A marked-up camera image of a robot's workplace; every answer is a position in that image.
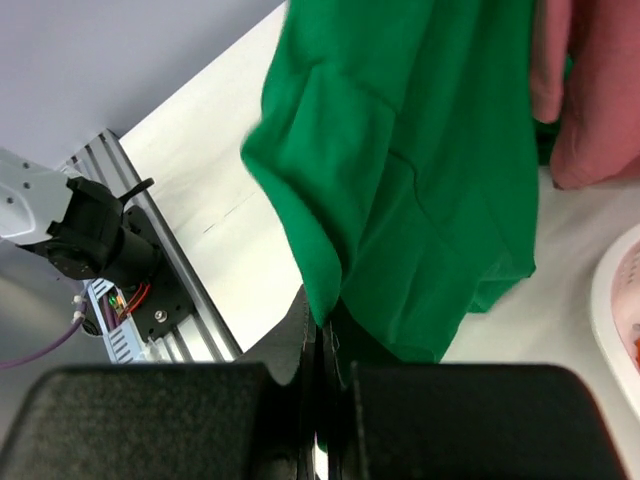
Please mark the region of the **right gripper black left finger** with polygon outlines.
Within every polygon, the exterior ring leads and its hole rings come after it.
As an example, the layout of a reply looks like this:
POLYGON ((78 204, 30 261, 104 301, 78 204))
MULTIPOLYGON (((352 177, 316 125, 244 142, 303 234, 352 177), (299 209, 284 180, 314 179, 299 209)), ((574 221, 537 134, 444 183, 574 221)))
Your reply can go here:
POLYGON ((266 368, 250 454, 250 479, 314 479, 313 386, 317 331, 300 288, 286 314, 238 360, 266 368))

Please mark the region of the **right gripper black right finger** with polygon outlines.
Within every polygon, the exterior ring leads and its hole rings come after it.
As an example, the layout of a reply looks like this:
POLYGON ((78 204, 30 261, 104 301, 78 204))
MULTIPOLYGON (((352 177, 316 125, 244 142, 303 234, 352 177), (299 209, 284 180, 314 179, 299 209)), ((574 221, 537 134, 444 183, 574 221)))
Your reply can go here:
POLYGON ((349 389, 353 363, 365 366, 394 365, 395 356, 357 322, 331 322, 323 329, 325 375, 324 424, 319 438, 328 456, 328 478, 342 479, 343 458, 354 417, 349 389))

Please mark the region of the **green t shirt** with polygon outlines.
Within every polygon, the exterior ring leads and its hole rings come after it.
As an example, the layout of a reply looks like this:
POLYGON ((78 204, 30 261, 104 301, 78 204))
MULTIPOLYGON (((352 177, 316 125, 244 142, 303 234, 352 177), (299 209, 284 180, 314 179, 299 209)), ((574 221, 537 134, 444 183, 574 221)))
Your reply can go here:
POLYGON ((401 360, 535 269, 531 1, 292 1, 241 158, 314 320, 401 360))

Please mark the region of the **orange t shirt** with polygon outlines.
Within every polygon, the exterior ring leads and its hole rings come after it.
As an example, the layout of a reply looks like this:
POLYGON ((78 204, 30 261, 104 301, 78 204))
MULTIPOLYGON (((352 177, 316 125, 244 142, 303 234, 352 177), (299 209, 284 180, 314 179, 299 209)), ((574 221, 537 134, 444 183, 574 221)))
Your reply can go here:
POLYGON ((640 366, 640 338, 639 337, 637 337, 632 341, 631 358, 635 362, 635 365, 639 367, 640 366))

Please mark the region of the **pink t shirt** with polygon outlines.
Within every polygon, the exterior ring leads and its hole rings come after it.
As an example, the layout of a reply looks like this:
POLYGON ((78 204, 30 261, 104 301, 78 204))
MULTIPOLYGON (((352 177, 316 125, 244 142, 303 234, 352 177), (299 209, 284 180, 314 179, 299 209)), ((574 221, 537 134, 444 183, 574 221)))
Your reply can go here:
POLYGON ((638 2, 537 2, 530 90, 535 119, 560 124, 550 157, 560 188, 637 176, 638 2))

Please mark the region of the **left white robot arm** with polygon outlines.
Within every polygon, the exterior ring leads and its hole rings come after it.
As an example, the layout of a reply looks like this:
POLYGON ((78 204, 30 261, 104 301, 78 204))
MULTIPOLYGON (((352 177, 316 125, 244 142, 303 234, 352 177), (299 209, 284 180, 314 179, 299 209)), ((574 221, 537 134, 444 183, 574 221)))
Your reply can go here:
POLYGON ((125 225, 125 206, 153 184, 146 179, 116 197, 79 173, 52 170, 3 148, 1 238, 68 278, 136 287, 154 275, 160 251, 125 225))

